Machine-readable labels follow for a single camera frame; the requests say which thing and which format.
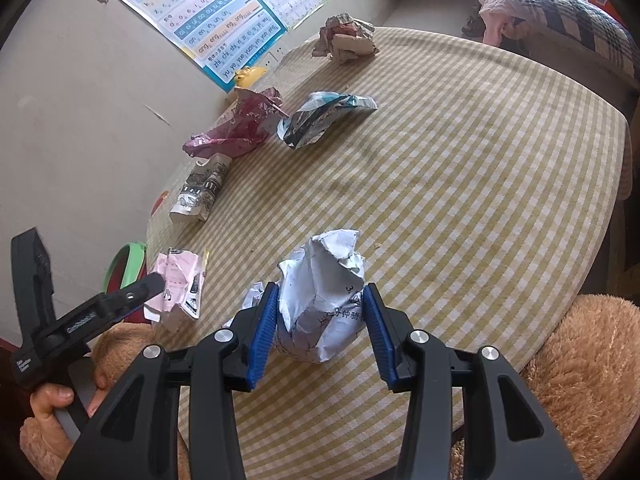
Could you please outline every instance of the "crumpled pink packaging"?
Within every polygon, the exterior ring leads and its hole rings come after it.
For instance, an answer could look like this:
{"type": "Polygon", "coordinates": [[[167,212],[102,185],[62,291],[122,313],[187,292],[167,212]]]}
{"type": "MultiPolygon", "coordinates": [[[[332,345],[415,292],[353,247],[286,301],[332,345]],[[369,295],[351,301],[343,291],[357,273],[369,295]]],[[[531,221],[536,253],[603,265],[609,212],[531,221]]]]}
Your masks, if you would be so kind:
{"type": "Polygon", "coordinates": [[[191,156],[209,158],[216,153],[236,158],[274,135],[281,119],[282,99],[274,87],[260,93],[236,88],[238,100],[223,113],[208,132],[191,136],[182,149],[191,156]]]}

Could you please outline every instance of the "human hand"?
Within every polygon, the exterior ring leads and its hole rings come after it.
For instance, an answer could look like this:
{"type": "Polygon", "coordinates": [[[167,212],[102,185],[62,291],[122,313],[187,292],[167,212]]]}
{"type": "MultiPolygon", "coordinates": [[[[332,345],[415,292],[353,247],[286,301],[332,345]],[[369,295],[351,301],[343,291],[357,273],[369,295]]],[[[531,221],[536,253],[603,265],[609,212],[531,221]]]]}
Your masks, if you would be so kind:
{"type": "Polygon", "coordinates": [[[64,460],[73,443],[66,436],[53,410],[70,405],[74,400],[73,390],[59,384],[44,383],[31,394],[29,400],[44,443],[54,455],[64,460]]]}

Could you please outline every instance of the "brown fuzzy fabric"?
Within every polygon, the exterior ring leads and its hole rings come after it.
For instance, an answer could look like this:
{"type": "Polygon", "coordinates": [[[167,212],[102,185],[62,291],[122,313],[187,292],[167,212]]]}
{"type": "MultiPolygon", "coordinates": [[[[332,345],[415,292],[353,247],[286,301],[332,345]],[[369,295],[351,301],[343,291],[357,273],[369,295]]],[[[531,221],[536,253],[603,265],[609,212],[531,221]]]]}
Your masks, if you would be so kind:
{"type": "MultiPolygon", "coordinates": [[[[91,357],[96,374],[106,377],[107,389],[113,387],[133,359],[152,342],[153,331],[148,324],[118,323],[100,336],[91,357]]],[[[20,428],[20,448],[45,480],[55,480],[63,461],[50,451],[33,417],[27,418],[20,428]]],[[[187,447],[178,434],[178,480],[190,478],[187,447]]]]}
{"type": "MultiPolygon", "coordinates": [[[[585,480],[620,450],[640,414],[640,311],[611,296],[579,296],[522,371],[585,480]]],[[[451,453],[462,478],[464,443],[451,453]]]]}

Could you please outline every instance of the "crumpled white paper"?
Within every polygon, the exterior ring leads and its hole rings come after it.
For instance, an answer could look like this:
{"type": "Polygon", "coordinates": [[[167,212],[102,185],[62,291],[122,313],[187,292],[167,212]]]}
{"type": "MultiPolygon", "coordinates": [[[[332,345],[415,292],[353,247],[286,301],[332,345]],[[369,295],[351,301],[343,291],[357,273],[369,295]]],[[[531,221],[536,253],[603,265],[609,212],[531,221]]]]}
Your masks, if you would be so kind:
{"type": "MultiPolygon", "coordinates": [[[[346,229],[324,232],[278,264],[282,280],[273,342],[280,352],[322,363],[364,328],[364,258],[355,251],[359,235],[346,229]]],[[[242,308],[257,305],[263,290],[261,282],[254,283],[242,308]]]]}

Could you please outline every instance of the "table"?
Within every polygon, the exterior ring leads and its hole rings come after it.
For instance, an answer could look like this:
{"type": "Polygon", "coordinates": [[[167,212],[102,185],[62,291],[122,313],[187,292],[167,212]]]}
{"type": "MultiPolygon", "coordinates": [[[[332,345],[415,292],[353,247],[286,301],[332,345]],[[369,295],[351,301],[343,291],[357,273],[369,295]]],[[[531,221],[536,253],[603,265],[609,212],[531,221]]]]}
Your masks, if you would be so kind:
{"type": "MultiPolygon", "coordinates": [[[[379,28],[374,58],[338,65],[294,49],[259,82],[292,112],[315,90],[372,96],[311,146],[271,139],[234,161],[204,224],[168,211],[148,226],[148,258],[212,251],[202,318],[169,348],[232,317],[249,286],[309,236],[358,229],[366,279],[385,303],[449,346],[497,346],[521,369],[553,331],[630,185],[622,115],[531,60],[429,32],[379,28]]],[[[408,396],[386,391],[361,333],[314,365],[272,352],[252,394],[234,394],[247,478],[368,478],[398,458],[408,396]]],[[[188,403],[180,424],[186,434],[188,403]]],[[[454,397],[454,421],[462,402],[454,397]]]]}

